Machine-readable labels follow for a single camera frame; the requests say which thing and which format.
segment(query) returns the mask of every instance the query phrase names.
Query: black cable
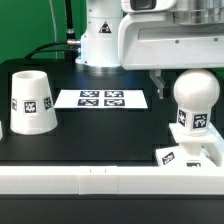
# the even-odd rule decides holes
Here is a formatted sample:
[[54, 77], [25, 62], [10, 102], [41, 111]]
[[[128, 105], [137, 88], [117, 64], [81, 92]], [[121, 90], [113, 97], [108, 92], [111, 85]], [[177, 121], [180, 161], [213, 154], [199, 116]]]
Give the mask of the black cable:
[[40, 50], [48, 48], [48, 47], [53, 47], [53, 46], [58, 46], [58, 45], [65, 45], [65, 44], [67, 44], [66, 41], [58, 41], [58, 42], [53, 42], [53, 43], [49, 43], [49, 44], [44, 44], [44, 45], [36, 48], [35, 50], [33, 50], [31, 53], [27, 54], [24, 58], [25, 59], [30, 59], [35, 54], [35, 52], [37, 52], [37, 51], [40, 51]]
[[25, 59], [31, 59], [33, 55], [39, 54], [39, 53], [49, 53], [49, 52], [66, 52], [66, 51], [78, 51], [76, 48], [71, 49], [63, 49], [63, 50], [44, 50], [44, 51], [33, 51], [32, 53], [28, 54]]
[[72, 4], [71, 0], [65, 0], [66, 20], [67, 20], [67, 39], [76, 39], [73, 29]]

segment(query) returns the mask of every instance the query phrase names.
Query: inverted cup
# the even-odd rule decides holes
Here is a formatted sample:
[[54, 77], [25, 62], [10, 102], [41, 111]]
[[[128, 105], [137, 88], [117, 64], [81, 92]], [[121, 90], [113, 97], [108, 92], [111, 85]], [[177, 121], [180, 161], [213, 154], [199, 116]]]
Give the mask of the inverted cup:
[[47, 74], [42, 71], [13, 74], [11, 130], [19, 134], [35, 135], [51, 131], [56, 126]]

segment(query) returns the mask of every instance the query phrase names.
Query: black table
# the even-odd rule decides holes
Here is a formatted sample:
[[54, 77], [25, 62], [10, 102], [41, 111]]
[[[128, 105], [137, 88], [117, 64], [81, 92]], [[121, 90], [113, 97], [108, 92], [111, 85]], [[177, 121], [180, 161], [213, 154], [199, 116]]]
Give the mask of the black table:
[[[11, 77], [22, 70], [48, 74], [52, 97], [61, 89], [143, 90], [148, 109], [57, 109], [55, 130], [36, 136], [10, 128]], [[165, 71], [172, 88], [183, 71]], [[223, 81], [212, 122], [224, 135]], [[160, 100], [147, 71], [95, 75], [63, 60], [9, 60], [0, 66], [0, 165], [156, 166], [155, 150], [175, 145], [168, 124], [176, 121], [171, 93]], [[2, 195], [1, 223], [223, 223], [224, 196]]]

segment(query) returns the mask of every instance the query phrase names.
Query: white sphere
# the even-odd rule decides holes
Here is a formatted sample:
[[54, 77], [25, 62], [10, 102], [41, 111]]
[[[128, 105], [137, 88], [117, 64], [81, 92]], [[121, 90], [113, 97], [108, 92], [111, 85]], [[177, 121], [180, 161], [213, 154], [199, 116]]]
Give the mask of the white sphere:
[[184, 72], [174, 85], [174, 97], [178, 105], [195, 112], [211, 109], [218, 100], [219, 93], [217, 79], [204, 69]]

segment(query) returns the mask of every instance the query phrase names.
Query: green background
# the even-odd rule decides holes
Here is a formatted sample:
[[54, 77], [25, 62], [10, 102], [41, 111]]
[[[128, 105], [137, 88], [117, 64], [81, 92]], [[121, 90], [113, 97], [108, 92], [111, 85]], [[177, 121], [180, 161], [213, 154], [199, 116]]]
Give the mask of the green background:
[[[52, 0], [58, 40], [66, 40], [65, 1]], [[85, 0], [72, 0], [76, 37], [86, 29]], [[23, 58], [35, 48], [54, 42], [54, 29], [49, 0], [0, 0], [0, 63]], [[55, 57], [54, 53], [35, 57]]]

